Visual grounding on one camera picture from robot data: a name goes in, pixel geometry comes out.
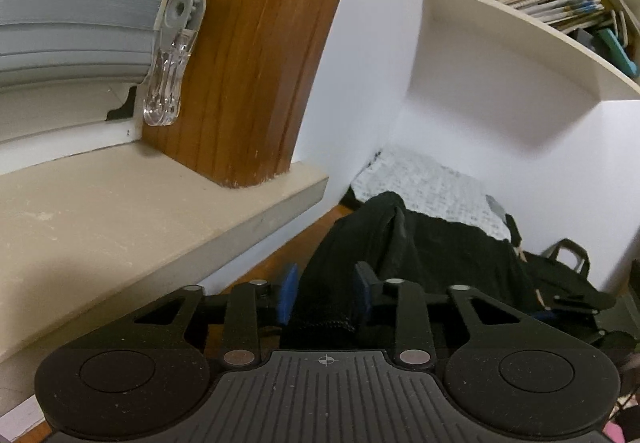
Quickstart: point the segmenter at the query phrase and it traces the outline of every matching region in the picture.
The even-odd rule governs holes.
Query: bookshelf
[[[640,0],[625,1],[640,17]],[[640,79],[632,80],[590,49],[523,12],[494,0],[428,3],[433,20],[489,36],[564,75],[598,100],[640,100]]]

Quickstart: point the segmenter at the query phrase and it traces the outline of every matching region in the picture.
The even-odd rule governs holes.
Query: white wall
[[[322,202],[203,284],[218,291],[331,209],[386,143],[411,77],[422,0],[340,0],[294,152],[329,175]]]
[[[524,246],[563,237],[620,278],[640,227],[640,101],[597,103],[577,85],[463,30],[420,39],[392,141],[475,176],[515,217]]]

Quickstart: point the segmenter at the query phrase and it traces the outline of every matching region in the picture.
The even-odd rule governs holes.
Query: teal object
[[[625,50],[618,41],[613,32],[609,28],[598,30],[596,35],[601,38],[609,48],[610,62],[622,71],[626,76],[636,78],[640,75],[638,66],[635,62],[631,61],[626,55]]]

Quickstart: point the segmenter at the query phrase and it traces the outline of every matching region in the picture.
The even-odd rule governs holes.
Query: silver screw
[[[431,360],[431,355],[422,349],[407,349],[400,353],[399,359],[407,365],[424,365]]]
[[[255,355],[246,349],[233,349],[225,353],[224,359],[229,365],[249,365],[255,360]]]

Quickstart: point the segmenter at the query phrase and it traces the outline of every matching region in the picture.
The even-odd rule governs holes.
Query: wooden surface
[[[339,0],[207,0],[182,109],[143,139],[225,186],[289,168]]]
[[[486,35],[556,71],[599,100],[640,99],[640,86],[577,41],[494,0],[429,0],[437,21]]]
[[[222,293],[228,293],[232,287],[241,282],[248,282],[252,279],[275,280],[282,273],[286,264],[297,263],[300,269],[304,269],[311,256],[318,248],[320,241],[325,237],[334,223],[341,217],[350,214],[351,211],[342,205],[338,205],[322,216],[318,221],[303,230],[285,245],[273,252],[264,261],[254,266],[247,274],[238,279]],[[216,357],[218,348],[222,341],[222,326],[211,326],[209,328],[209,338],[205,354],[207,357]],[[262,341],[262,347],[267,348],[270,344],[277,343],[277,337],[270,337]],[[15,443],[40,443],[51,433],[49,425],[44,422],[21,436]]]

